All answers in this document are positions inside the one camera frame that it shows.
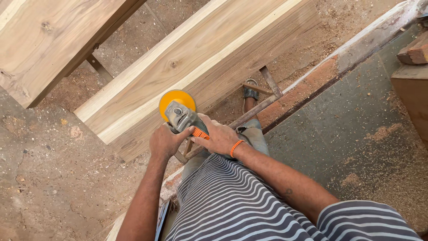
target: left hand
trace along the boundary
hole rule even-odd
[[[152,157],[169,160],[177,152],[180,144],[190,134],[192,134],[195,127],[188,127],[180,134],[174,134],[168,127],[167,123],[164,123],[157,128],[150,138],[150,152]]]

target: dusty floor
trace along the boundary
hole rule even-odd
[[[172,31],[207,2],[148,4]],[[315,1],[323,24],[268,65],[274,79],[285,88],[398,2]],[[94,55],[117,76],[165,35],[143,6]],[[0,90],[0,240],[87,240],[129,204],[149,154],[124,163],[72,113],[105,84],[85,62],[35,109]],[[228,123],[241,114],[241,101],[236,93],[210,115]],[[166,175],[179,167],[171,160]]]

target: metal frame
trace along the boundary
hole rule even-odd
[[[236,119],[234,122],[232,122],[229,127],[232,129],[236,129],[237,127],[244,124],[248,119],[253,117],[254,115],[258,114],[262,110],[264,110],[266,107],[271,105],[273,102],[277,101],[279,98],[283,96],[283,93],[279,89],[278,85],[272,78],[272,75],[270,75],[269,70],[266,66],[263,66],[260,70],[260,73],[262,73],[263,77],[269,84],[270,90],[258,86],[251,86],[251,85],[245,85],[247,88],[253,89],[255,91],[264,92],[264,93],[273,93],[271,96],[269,96],[267,99],[262,101],[260,104],[254,106],[250,111]],[[192,149],[193,142],[189,140],[187,142],[187,146],[185,148],[184,153],[182,154],[180,151],[177,151],[175,154],[175,157],[184,165],[186,164],[191,158],[199,154],[201,151],[205,149],[205,147],[199,145]]]

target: orange bracelet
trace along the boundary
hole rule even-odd
[[[239,140],[233,147],[232,147],[232,149],[230,150],[230,156],[232,157],[232,158],[234,158],[233,157],[233,151],[235,150],[235,148],[241,143],[241,142],[243,142],[244,140]]]

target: striped shirt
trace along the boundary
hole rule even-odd
[[[371,201],[326,207],[314,226],[242,163],[213,154],[180,184],[166,240],[418,240],[397,211]]]

